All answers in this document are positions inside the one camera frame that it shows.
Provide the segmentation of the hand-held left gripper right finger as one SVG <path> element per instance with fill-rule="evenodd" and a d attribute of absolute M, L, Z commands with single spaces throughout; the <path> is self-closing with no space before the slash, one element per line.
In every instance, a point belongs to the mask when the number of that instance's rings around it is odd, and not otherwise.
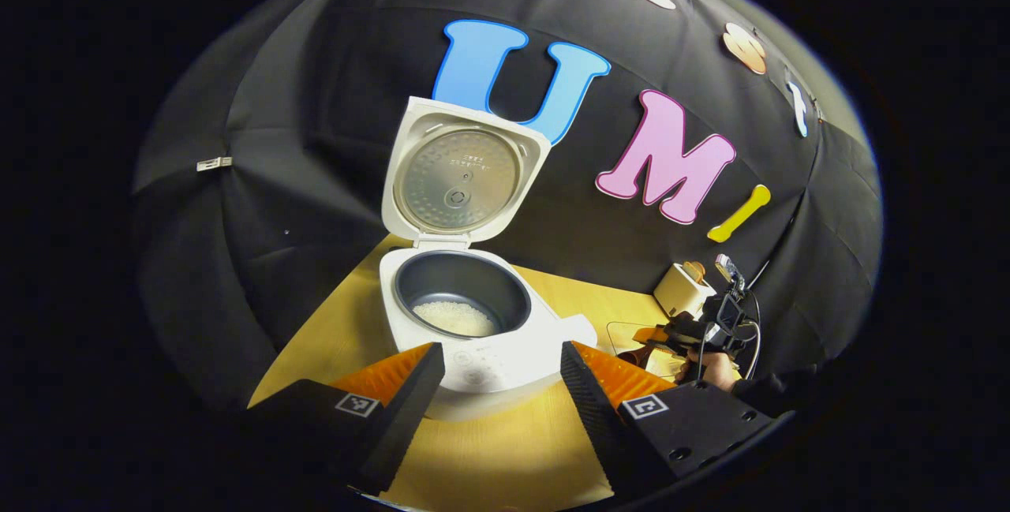
<path fill-rule="evenodd" d="M 672 385 L 578 341 L 560 346 L 560 375 L 619 500 L 688 489 L 778 432 L 711 383 Z"/>

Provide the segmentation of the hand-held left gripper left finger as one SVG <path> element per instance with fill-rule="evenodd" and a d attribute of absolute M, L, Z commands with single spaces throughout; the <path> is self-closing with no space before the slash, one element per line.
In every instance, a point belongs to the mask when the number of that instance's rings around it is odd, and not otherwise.
<path fill-rule="evenodd" d="M 391 486 L 444 375 L 443 343 L 423 343 L 331 383 L 296 380 L 245 411 L 245 431 L 285 468 L 376 496 Z"/>

